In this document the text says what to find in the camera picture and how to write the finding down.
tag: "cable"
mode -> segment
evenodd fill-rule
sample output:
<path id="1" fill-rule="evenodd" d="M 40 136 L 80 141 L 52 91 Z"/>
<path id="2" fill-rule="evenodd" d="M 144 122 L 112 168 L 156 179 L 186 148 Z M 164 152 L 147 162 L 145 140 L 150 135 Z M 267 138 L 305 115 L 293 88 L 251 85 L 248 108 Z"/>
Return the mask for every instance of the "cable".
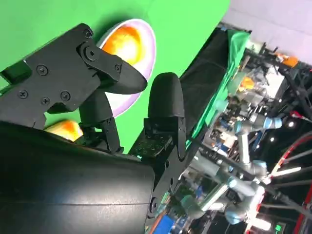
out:
<path id="1" fill-rule="evenodd" d="M 300 180 L 300 181 L 289 182 L 289 183 L 274 184 L 274 185 L 272 185 L 272 187 L 283 188 L 283 187 L 299 186 L 299 185 L 307 185 L 307 184 L 309 184 L 309 185 L 312 184 L 312 179 Z"/>
<path id="2" fill-rule="evenodd" d="M 290 158 L 285 159 L 285 160 L 284 160 L 284 163 L 293 161 L 293 160 L 295 160 L 295 159 L 304 157 L 304 156 L 309 155 L 309 154 L 312 154 L 312 149 L 311 149 L 311 150 L 307 150 L 307 151 L 302 152 L 302 153 L 299 153 L 299 154 L 297 154 L 297 155 L 291 156 Z"/>
<path id="3" fill-rule="evenodd" d="M 193 139 L 191 137 L 188 137 L 188 140 L 191 141 L 192 143 L 198 145 L 199 147 L 208 150 L 209 148 L 207 146 L 205 146 L 204 144 L 202 144 L 201 142 L 199 142 L 196 139 Z M 226 162 L 228 165 L 234 167 L 239 173 L 242 173 L 248 180 L 254 180 L 256 177 L 248 172 L 246 172 L 241 165 L 239 165 L 238 163 L 232 161 L 231 159 L 218 154 L 217 157 L 221 160 L 223 160 L 224 162 Z M 279 191 L 276 191 L 274 188 L 272 188 L 269 185 L 266 185 L 263 182 L 259 182 L 259 184 L 268 192 L 270 193 L 274 199 L 278 199 L 282 202 L 284 202 L 285 204 L 293 207 L 294 210 L 298 211 L 299 213 L 304 214 L 307 218 L 312 220 L 312 214 L 310 213 L 310 211 L 304 209 L 302 206 L 299 206 L 297 203 L 295 203 L 294 201 L 292 201 L 288 196 L 282 194 Z"/>

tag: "light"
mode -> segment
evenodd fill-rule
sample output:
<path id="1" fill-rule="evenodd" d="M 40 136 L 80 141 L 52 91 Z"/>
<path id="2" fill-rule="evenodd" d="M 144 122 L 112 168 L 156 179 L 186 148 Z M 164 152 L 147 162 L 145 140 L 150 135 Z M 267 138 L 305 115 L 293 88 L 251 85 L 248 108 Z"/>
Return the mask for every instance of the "light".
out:
<path id="1" fill-rule="evenodd" d="M 273 177 L 283 176 L 283 175 L 287 175 L 287 174 L 290 174 L 290 173 L 298 172 L 300 170 L 301 170 L 301 167 L 294 167 L 294 168 L 282 170 L 282 171 L 279 171 L 279 172 L 272 172 L 272 176 Z"/>
<path id="2" fill-rule="evenodd" d="M 271 228 L 271 223 L 260 218 L 255 218 L 253 220 L 253 226 L 256 228 L 268 231 Z"/>
<path id="3" fill-rule="evenodd" d="M 293 121 L 290 121 L 290 122 L 288 123 L 288 127 L 292 128 L 293 126 L 294 126 L 294 122 L 293 122 Z"/>
<path id="4" fill-rule="evenodd" d="M 130 65 L 134 65 L 144 57 L 142 45 L 140 32 L 136 28 L 123 26 L 107 39 L 102 50 L 117 55 Z"/>
<path id="5" fill-rule="evenodd" d="M 221 210 L 224 208 L 224 204 L 222 202 L 215 202 L 209 207 L 209 210 Z"/>
<path id="6" fill-rule="evenodd" d="M 280 225 L 276 225 L 275 230 L 277 230 L 278 232 L 282 229 L 282 227 Z"/>

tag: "orange object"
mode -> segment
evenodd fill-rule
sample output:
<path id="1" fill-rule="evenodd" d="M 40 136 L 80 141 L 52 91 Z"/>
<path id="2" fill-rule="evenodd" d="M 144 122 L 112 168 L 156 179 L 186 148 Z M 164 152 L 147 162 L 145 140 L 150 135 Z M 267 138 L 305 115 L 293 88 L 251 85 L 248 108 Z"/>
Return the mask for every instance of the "orange object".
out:
<path id="1" fill-rule="evenodd" d="M 117 29 L 106 41 L 102 50 L 117 55 L 130 65 L 142 60 L 145 52 L 137 29 L 124 26 Z"/>
<path id="2" fill-rule="evenodd" d="M 298 58 L 289 56 L 288 58 L 285 58 L 282 63 L 289 67 L 295 67 L 298 64 Z"/>
<path id="3" fill-rule="evenodd" d="M 244 77 L 240 87 L 245 89 L 252 89 L 254 87 L 254 81 L 250 77 Z"/>
<path id="4" fill-rule="evenodd" d="M 45 131 L 71 141 L 75 141 L 83 135 L 78 123 L 72 120 L 64 120 L 56 123 L 46 128 Z"/>

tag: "black cloth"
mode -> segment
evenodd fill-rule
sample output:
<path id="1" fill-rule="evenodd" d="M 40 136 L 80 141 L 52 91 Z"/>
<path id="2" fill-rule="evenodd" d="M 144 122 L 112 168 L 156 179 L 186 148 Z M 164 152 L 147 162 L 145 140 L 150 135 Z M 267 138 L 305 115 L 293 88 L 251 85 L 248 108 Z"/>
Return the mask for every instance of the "black cloth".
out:
<path id="1" fill-rule="evenodd" d="M 187 135 L 198 123 L 227 71 L 228 44 L 227 32 L 215 29 L 180 78 Z"/>

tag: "bolt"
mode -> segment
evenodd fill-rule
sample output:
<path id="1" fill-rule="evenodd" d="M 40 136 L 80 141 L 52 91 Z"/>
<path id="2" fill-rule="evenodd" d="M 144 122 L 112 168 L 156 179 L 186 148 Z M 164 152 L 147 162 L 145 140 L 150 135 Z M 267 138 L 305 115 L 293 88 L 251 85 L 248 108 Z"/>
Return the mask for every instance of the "bolt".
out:
<path id="1" fill-rule="evenodd" d="M 45 106 L 49 105 L 50 104 L 50 99 L 48 97 L 41 98 L 41 104 L 45 105 Z"/>
<path id="2" fill-rule="evenodd" d="M 86 38 L 90 38 L 92 36 L 92 33 L 88 29 L 84 30 L 83 34 Z"/>
<path id="3" fill-rule="evenodd" d="M 69 101 L 69 100 L 70 100 L 70 93 L 67 92 L 67 91 L 63 91 L 63 92 L 61 92 L 61 94 L 60 94 L 60 98 L 61 98 L 63 101 Z"/>
<path id="4" fill-rule="evenodd" d="M 118 64 L 115 65 L 115 70 L 118 72 L 120 71 L 120 66 Z"/>
<path id="5" fill-rule="evenodd" d="M 48 74 L 48 69 L 43 65 L 39 65 L 37 66 L 37 73 L 41 76 L 45 76 Z"/>
<path id="6" fill-rule="evenodd" d="M 28 97 L 28 93 L 26 90 L 20 90 L 18 96 L 21 99 L 26 99 Z"/>

